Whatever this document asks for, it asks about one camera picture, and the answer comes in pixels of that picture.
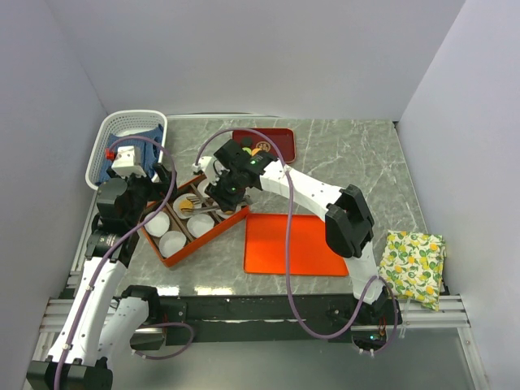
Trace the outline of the metal serving tongs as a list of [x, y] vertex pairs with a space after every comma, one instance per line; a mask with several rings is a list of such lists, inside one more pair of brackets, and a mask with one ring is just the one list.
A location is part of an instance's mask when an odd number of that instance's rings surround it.
[[186, 215], [199, 215], [199, 214], [203, 214], [203, 213], [217, 211], [219, 209], [218, 205], [208, 206], [204, 202], [204, 198], [201, 199], [196, 196], [188, 196], [185, 199], [189, 199], [195, 205], [195, 209], [193, 210], [193, 212], [191, 214], [186, 214]]

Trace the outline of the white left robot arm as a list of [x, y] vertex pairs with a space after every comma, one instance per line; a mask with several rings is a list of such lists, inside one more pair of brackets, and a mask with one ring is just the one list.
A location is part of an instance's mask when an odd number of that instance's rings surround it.
[[43, 361], [30, 363], [27, 381], [34, 389], [109, 389], [115, 357], [128, 349], [135, 330], [156, 324], [161, 315], [156, 288], [133, 286], [109, 309], [147, 222], [151, 201], [165, 206], [176, 193], [176, 174], [154, 164], [158, 181], [136, 173], [109, 171], [97, 189], [97, 214], [87, 240], [84, 268], [67, 319]]

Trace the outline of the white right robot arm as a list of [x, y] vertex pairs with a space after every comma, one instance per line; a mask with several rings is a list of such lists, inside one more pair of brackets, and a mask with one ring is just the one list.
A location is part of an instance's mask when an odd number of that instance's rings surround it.
[[372, 324], [383, 316], [383, 283], [369, 281], [378, 274], [372, 245], [375, 221], [360, 188], [323, 183], [268, 152], [250, 154], [234, 140], [227, 141], [212, 157], [199, 155], [193, 170], [210, 180], [206, 194], [223, 211], [235, 210], [245, 190], [256, 188], [285, 197], [318, 216], [324, 222], [327, 246], [347, 266], [353, 295], [359, 300], [357, 317]]

